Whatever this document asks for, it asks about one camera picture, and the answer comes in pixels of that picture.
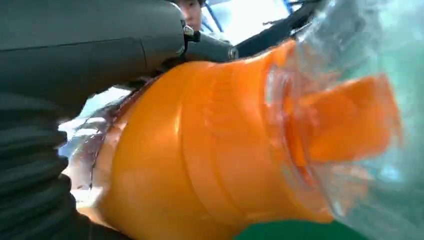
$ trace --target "orange plastic piece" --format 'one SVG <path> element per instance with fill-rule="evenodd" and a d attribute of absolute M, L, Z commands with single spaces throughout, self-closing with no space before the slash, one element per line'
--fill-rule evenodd
<path fill-rule="evenodd" d="M 399 111 L 383 75 L 303 96 L 297 107 L 301 116 L 293 114 L 293 106 L 284 109 L 287 144 L 297 166 L 372 157 L 387 148 L 392 136 L 402 138 Z"/>
<path fill-rule="evenodd" d="M 288 41 L 257 57 L 225 64 L 191 62 L 163 75 L 116 123 L 126 123 L 119 143 L 100 151 L 97 162 L 111 163 L 110 171 L 102 171 L 103 180 L 110 180 L 97 206 L 105 222 L 135 240 L 226 240 L 258 222 L 331 222 L 322 196 L 292 189 L 282 173 L 292 161 L 306 164 L 297 135 L 308 134 L 307 151 L 314 161 L 354 157 L 356 148 L 361 155 L 372 154 L 385 147 L 389 134 L 383 127 L 374 131 L 378 124 L 373 121 L 397 113 L 394 107 L 384 113 L 371 91 L 360 101 L 360 92 L 374 78 L 298 101 L 306 112 L 319 111 L 317 119 L 325 123 L 319 127 L 290 112 L 287 101 L 284 128 L 289 151 L 297 154 L 290 159 L 276 134 L 279 125 L 269 122 L 264 97 L 270 69 L 284 66 L 294 47 Z M 344 96 L 357 105 L 343 108 Z M 349 120 L 350 111 L 360 116 L 358 122 Z M 350 134 L 353 130 L 374 131 L 375 138 L 364 140 Z M 348 146 L 332 149 L 336 138 Z M 322 211 L 305 207 L 299 194 Z"/>

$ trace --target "person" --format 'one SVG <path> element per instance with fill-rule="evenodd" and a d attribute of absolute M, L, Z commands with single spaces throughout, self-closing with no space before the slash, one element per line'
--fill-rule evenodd
<path fill-rule="evenodd" d="M 194 31 L 202 30 L 202 7 L 205 4 L 205 0 L 176 0 L 174 1 L 182 11 L 185 17 L 185 22 Z M 208 36 L 230 43 L 221 33 L 209 32 L 206 33 Z"/>

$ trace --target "clear plastic bag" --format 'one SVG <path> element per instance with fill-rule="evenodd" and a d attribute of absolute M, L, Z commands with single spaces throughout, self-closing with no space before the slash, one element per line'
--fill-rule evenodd
<path fill-rule="evenodd" d="M 316 211 L 320 211 L 321 206 L 316 202 L 326 202 L 335 219 L 371 239 L 424 238 L 424 113 L 421 111 L 424 109 L 421 79 L 424 71 L 419 67 L 424 57 L 423 10 L 421 0 L 328 0 L 298 37 L 291 62 L 274 69 L 273 81 L 268 82 L 269 89 L 284 88 L 289 82 L 292 85 L 287 89 L 294 98 L 297 127 L 302 133 L 307 161 L 303 171 L 311 179 L 305 180 L 297 163 L 289 167 L 285 176 L 299 192 L 322 196 L 311 202 L 310 198 L 302 199 L 300 194 L 300 200 Z M 375 135 L 373 131 L 348 131 L 349 121 L 343 117 L 323 122 L 314 116 L 320 111 L 314 108 L 316 105 L 302 107 L 300 98 L 355 84 L 352 80 L 366 76 L 375 80 L 367 88 L 368 92 L 363 93 L 363 99 L 347 97 L 343 101 L 347 109 L 355 109 L 351 105 L 360 105 L 360 101 L 366 102 L 364 104 L 375 101 L 376 111 L 382 111 L 386 117 L 377 118 L 372 130 L 387 130 L 388 142 L 379 151 L 358 145 L 356 154 L 349 159 L 330 160 L 324 155 L 317 158 L 318 150 L 311 147 L 311 134 L 318 133 L 307 132 L 311 128 L 309 124 L 313 123 L 316 129 L 344 126 L 345 134 L 351 134 L 352 138 L 355 134 L 367 136 L 365 142 Z M 397 102 L 397 116 L 387 110 L 393 104 L 393 99 L 387 98 L 388 93 L 393 94 Z M 276 92 L 274 98 L 281 99 L 281 93 Z M 342 102 L 326 104 L 338 108 Z M 359 111 L 348 114 L 358 122 L 363 117 Z M 274 115 L 287 121 L 281 114 Z M 284 136 L 287 132 L 282 130 L 281 134 Z M 332 144 L 332 149 L 343 149 L 348 144 L 341 136 L 332 138 L 340 139 L 327 142 Z"/>
<path fill-rule="evenodd" d="M 116 143 L 125 126 L 115 123 L 128 111 L 131 105 L 148 88 L 153 81 L 146 83 L 138 91 L 118 91 L 112 89 L 112 95 L 106 91 L 100 93 L 95 103 L 87 101 L 80 116 L 59 126 L 59 130 L 67 132 L 68 141 L 58 149 L 59 155 L 68 157 L 68 167 L 63 174 L 70 177 L 70 192 L 76 200 L 77 208 L 93 207 L 109 184 L 110 165 L 97 166 L 96 159 L 105 138 L 111 131 L 116 132 Z"/>

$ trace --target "dark hair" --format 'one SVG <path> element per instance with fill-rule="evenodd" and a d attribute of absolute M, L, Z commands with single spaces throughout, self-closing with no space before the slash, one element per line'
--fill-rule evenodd
<path fill-rule="evenodd" d="M 205 4 L 206 0 L 197 0 L 200 4 L 200 7 L 203 7 L 203 5 Z M 177 0 L 170 0 L 170 2 L 176 3 Z"/>

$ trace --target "transparent plastic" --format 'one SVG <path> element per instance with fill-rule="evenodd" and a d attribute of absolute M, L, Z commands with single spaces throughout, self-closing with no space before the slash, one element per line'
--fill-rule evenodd
<path fill-rule="evenodd" d="M 278 106 L 278 99 L 292 98 L 291 117 L 297 122 L 306 163 L 296 162 L 299 154 L 287 149 L 292 162 L 282 171 L 298 199 L 314 211 L 325 211 L 326 206 L 336 220 L 370 239 L 424 239 L 423 10 L 422 0 L 325 1 L 298 36 L 290 62 L 273 69 L 267 82 L 267 102 Z M 346 104 L 346 109 L 353 109 L 346 116 L 315 117 L 323 109 L 302 105 L 304 96 L 338 91 L 366 76 L 372 84 L 363 99 L 347 96 L 342 102 L 325 103 L 329 113 Z M 363 126 L 370 131 L 356 131 L 360 128 L 351 120 L 363 120 L 363 113 L 355 110 L 361 104 L 372 104 L 372 114 L 379 116 Z M 280 105 L 270 118 L 290 121 Z M 325 145 L 329 149 L 346 149 L 346 139 L 363 142 L 354 154 L 327 156 L 323 147 L 313 145 L 319 128 L 329 129 L 319 132 L 320 138 L 332 139 Z M 328 136 L 333 128 L 351 137 Z M 377 133 L 387 134 L 377 138 Z M 293 141 L 288 135 L 281 125 L 286 146 Z M 367 148 L 368 141 L 375 148 Z"/>
<path fill-rule="evenodd" d="M 147 83 L 138 91 L 110 89 L 100 93 L 94 96 L 97 99 L 87 101 L 80 116 L 59 126 L 60 131 L 67 133 L 68 141 L 58 149 L 58 153 L 68 157 L 69 164 L 63 174 L 71 179 L 70 192 L 75 197 L 77 208 L 94 206 L 108 188 L 110 169 L 97 167 L 98 153 L 114 123 L 149 85 Z"/>

